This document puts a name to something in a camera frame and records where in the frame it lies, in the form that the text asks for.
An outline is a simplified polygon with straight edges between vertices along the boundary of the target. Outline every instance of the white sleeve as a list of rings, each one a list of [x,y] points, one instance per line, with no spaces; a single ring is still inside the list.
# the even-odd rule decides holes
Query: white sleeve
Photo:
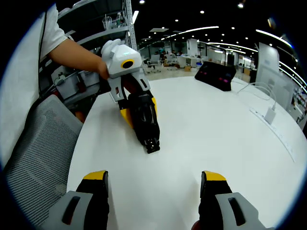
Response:
[[[40,59],[44,58],[54,48],[61,44],[67,37],[58,25],[58,10],[54,4],[47,11],[46,27],[43,37],[42,51]]]

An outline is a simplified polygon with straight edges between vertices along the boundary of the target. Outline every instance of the white cable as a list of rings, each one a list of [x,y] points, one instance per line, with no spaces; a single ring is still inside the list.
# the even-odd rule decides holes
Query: white cable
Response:
[[[241,92],[248,92],[248,93],[251,93],[251,94],[253,94],[254,96],[256,96],[256,97],[258,97],[258,98],[260,98],[260,99],[263,99],[263,100],[266,100],[266,101],[268,101],[268,100],[270,100],[271,99],[271,97],[269,96],[269,98],[263,98],[263,97],[260,97],[260,96],[258,96],[257,94],[255,94],[254,92],[252,92],[252,91],[246,91],[246,90],[243,90],[243,91],[241,91]]]
[[[268,84],[266,84],[266,83],[264,83],[264,82],[253,82],[253,83],[249,83],[248,85],[246,85],[246,86],[244,86],[241,90],[239,90],[238,92],[237,92],[237,94],[238,93],[240,93],[242,90],[244,90],[245,88],[247,88],[249,85],[255,85],[255,84],[264,84],[265,86],[267,86],[270,90],[268,90],[268,89],[266,89],[266,88],[264,88],[264,87],[262,87],[261,89],[265,89],[265,90],[267,90],[267,91],[270,91],[269,93],[270,93],[270,96],[271,96],[271,94],[273,94],[273,96],[274,96],[274,100],[275,100],[275,102],[274,102],[274,105],[273,105],[273,107],[272,107],[272,110],[275,110],[275,107],[276,107],[276,95],[275,95],[275,93],[273,92],[273,90],[269,87],[269,85]]]

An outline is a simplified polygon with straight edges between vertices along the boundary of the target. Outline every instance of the white round table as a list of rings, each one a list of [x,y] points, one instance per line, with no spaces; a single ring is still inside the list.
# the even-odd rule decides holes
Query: white round table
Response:
[[[235,79],[223,92],[193,77],[151,81],[161,150],[147,154],[109,93],[98,96],[79,135],[68,178],[76,190],[90,172],[109,172],[109,230],[188,230],[199,219],[201,172],[223,175],[257,210],[266,227],[282,221],[306,170],[307,141],[276,105],[273,125],[293,149],[249,110],[265,114],[273,100]]]

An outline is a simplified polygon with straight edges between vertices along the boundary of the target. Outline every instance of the robotic hand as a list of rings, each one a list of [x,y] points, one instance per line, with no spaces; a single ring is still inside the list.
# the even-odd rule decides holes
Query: robotic hand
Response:
[[[120,45],[120,39],[108,41],[101,54],[110,75],[111,95],[118,102],[120,113],[134,129],[140,143],[147,148],[147,153],[158,151],[160,129],[156,101],[150,93],[147,78],[140,76],[140,54],[127,45]],[[124,79],[133,82],[136,87],[136,92],[131,93],[128,99],[122,84]]]

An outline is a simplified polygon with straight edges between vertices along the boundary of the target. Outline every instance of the gray chair back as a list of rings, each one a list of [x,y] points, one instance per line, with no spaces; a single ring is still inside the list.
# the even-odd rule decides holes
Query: gray chair back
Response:
[[[52,95],[29,114],[27,124],[4,172],[17,204],[39,226],[66,193],[82,123]]]

